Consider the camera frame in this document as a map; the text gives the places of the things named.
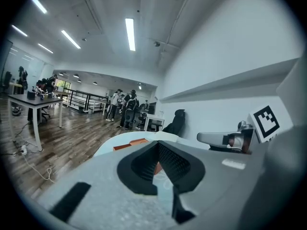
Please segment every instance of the cable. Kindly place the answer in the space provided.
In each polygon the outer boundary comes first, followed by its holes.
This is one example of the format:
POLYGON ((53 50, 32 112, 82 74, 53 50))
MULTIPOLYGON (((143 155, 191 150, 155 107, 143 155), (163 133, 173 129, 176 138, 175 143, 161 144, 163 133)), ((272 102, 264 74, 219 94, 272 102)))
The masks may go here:
POLYGON ((47 168, 47 169, 46 169, 46 170, 47 170, 47 173, 48 173, 48 178, 46 179, 45 177, 43 177, 43 176, 41 175, 41 173, 40 173, 36 168, 34 168, 32 165, 30 165, 30 164, 28 163, 28 160, 25 158, 24 155, 23 155, 23 157, 24 157, 24 160, 26 161, 27 165, 29 165, 33 170, 35 170, 44 180, 46 180, 46 181, 50 180, 52 183, 55 183, 54 181, 52 181, 52 180, 50 179, 50 175, 51 175, 51 172, 52 172, 52 169, 51 169, 51 168, 47 168))
MULTIPOLYGON (((30 145, 32 145, 32 146, 34 146, 34 147, 38 147, 37 145, 34 145, 33 143, 31 143, 31 142, 25 140, 25 139, 20 135, 21 132, 23 131, 24 127, 26 127, 28 124, 29 124, 29 123, 26 123, 26 124, 22 127, 21 131, 20 131, 18 134, 16 134, 16 136, 20 136, 20 138, 24 141, 22 145, 25 144, 26 146, 28 146, 28 145, 30 144, 30 145)), ((44 149, 42 148, 41 151, 30 151, 29 153, 41 153, 41 152, 43 152, 43 151, 44 151, 44 149)))
POLYGON ((23 131, 24 127, 26 127, 28 124, 29 124, 29 123, 26 123, 26 124, 23 126, 23 128, 21 129, 21 131, 20 131, 18 134, 16 134, 16 135, 21 134, 21 132, 23 131))
POLYGON ((16 155, 16 154, 18 154, 18 153, 20 153, 20 152, 21 152, 21 151, 15 152, 15 153, 1 153, 0 156, 2 156, 2 155, 16 155))

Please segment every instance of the office chair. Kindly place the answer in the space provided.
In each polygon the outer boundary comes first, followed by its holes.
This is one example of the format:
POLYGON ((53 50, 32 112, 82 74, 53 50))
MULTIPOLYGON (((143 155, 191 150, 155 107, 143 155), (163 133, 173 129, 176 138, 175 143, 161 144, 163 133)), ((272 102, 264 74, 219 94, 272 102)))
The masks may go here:
POLYGON ((11 77, 12 77, 11 73, 9 71, 7 71, 5 73, 3 84, 1 85, 1 88, 2 88, 1 92, 5 91, 9 88, 11 77))
POLYGON ((146 113, 142 113, 142 116, 139 117, 139 120, 141 122, 136 126, 136 128, 140 129, 140 126, 145 126, 146 116, 147 116, 146 113))
POLYGON ((153 105, 150 105, 148 107, 148 114, 154 114, 154 106, 153 105))
POLYGON ((50 115, 46 112, 46 110, 45 110, 46 108, 47 108, 47 107, 42 107, 42 108, 41 108, 41 110, 42 110, 42 111, 41 111, 41 115, 42 115, 42 117, 43 117, 43 118, 46 120, 46 122, 47 122, 48 120, 47 120, 47 118, 46 118, 45 116, 48 116, 48 117, 50 118, 50 115))
POLYGON ((185 123, 186 120, 186 114, 184 112, 184 109, 179 109, 175 111, 175 117, 173 119, 173 122, 169 124, 167 127, 165 127, 162 131, 174 135, 178 135, 182 126, 185 123))

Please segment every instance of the black metal railing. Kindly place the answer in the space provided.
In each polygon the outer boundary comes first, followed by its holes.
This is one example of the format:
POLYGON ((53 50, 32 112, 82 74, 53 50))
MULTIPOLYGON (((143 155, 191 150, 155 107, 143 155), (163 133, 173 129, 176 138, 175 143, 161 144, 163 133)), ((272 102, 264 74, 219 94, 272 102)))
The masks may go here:
POLYGON ((82 92, 82 91, 78 91, 78 90, 71 90, 71 89, 67 89, 64 88, 65 92, 68 92, 67 95, 64 95, 63 101, 65 101, 67 103, 67 106, 76 108, 82 108, 83 112, 88 112, 88 109, 94 109, 94 108, 98 108, 99 110, 102 109, 102 104, 101 103, 97 103, 94 106, 94 102, 95 101, 108 101, 108 97, 105 96, 100 96, 100 95, 96 95, 96 94, 91 94, 91 93, 86 93, 86 92, 82 92))

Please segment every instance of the power strip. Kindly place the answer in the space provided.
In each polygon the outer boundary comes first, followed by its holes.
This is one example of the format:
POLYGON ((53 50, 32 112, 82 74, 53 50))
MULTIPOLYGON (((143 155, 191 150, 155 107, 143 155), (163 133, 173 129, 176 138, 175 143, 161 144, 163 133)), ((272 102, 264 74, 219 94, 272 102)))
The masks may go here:
POLYGON ((22 153, 23 155, 26 155, 26 154, 27 154, 27 147, 26 147, 25 145, 22 145, 22 146, 21 146, 21 153, 22 153))

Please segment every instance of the fluorescent ceiling light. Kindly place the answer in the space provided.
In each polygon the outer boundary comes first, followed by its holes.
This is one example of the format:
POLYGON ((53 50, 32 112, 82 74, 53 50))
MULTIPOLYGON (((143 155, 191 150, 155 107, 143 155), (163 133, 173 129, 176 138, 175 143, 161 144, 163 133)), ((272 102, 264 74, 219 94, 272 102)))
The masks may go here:
POLYGON ((32 1, 43 13, 47 13, 47 10, 44 8, 44 6, 40 3, 39 0, 32 0, 32 1))
POLYGON ((126 19, 126 28, 130 50, 135 51, 133 19, 126 19))
POLYGON ((72 43, 73 45, 76 46, 76 48, 80 48, 80 46, 77 45, 77 43, 76 43, 75 41, 73 41, 73 39, 72 39, 64 30, 62 30, 61 32, 68 38, 69 41, 71 41, 71 43, 72 43))
POLYGON ((16 26, 12 25, 12 28, 14 28, 16 31, 18 31, 20 34, 24 35, 24 36, 28 36, 26 33, 24 33, 22 30, 20 30, 19 28, 17 28, 16 26))
POLYGON ((29 57, 29 56, 27 56, 27 55, 24 55, 24 56, 26 56, 26 57, 28 57, 28 58, 30 58, 30 59, 33 59, 33 58, 31 58, 31 57, 29 57))
POLYGON ((47 50, 47 51, 49 51, 51 54, 53 54, 53 52, 52 52, 51 50, 47 49, 46 47, 42 46, 41 44, 38 44, 38 45, 40 45, 42 48, 44 48, 45 50, 47 50))

